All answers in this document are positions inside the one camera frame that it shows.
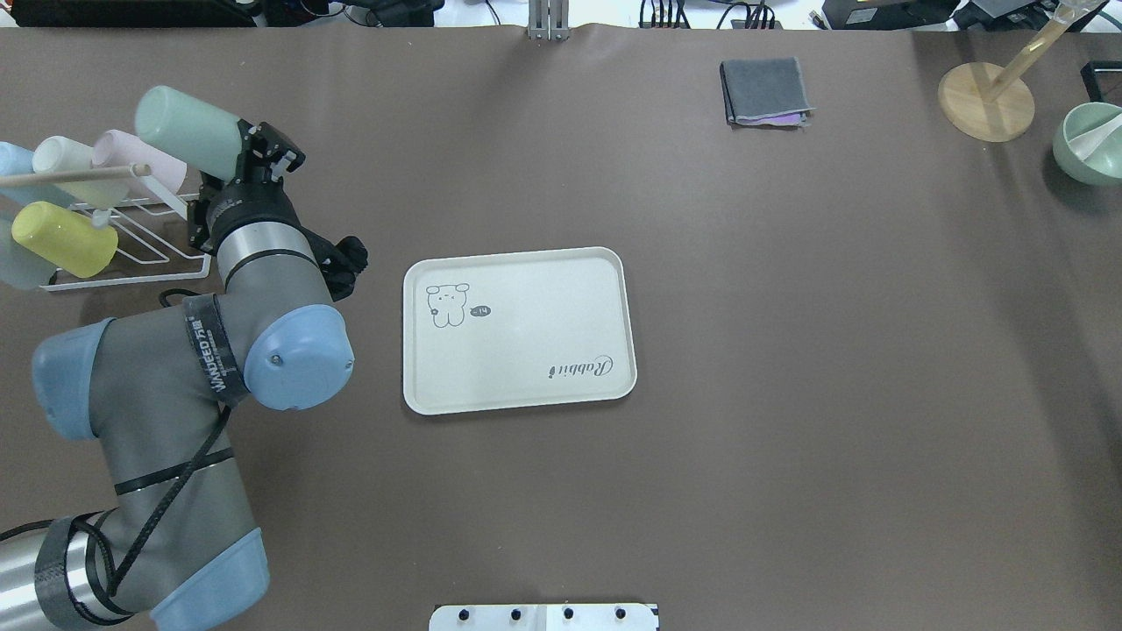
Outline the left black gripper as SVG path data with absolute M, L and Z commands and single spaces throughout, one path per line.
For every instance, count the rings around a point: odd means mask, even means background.
M 236 177 L 222 182 L 202 174 L 199 196 L 188 202 L 188 246 L 197 252 L 217 252 L 236 230 L 252 223 L 302 227 L 286 195 L 284 176 L 306 161 L 285 132 L 272 124 L 240 124 L 242 154 Z

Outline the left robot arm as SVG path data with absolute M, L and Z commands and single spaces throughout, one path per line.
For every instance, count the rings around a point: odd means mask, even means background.
M 80 327 L 33 354 L 48 422 L 100 443 L 117 506 L 4 531 L 4 630 L 108 630 L 141 613 L 160 630 L 209 630 L 255 606 L 270 575 L 230 415 L 247 399 L 309 410 L 352 375 L 335 304 L 367 252 L 301 223 L 283 185 L 304 152 L 240 118 L 140 137 L 202 172 L 191 239 L 217 256 L 224 290 Z

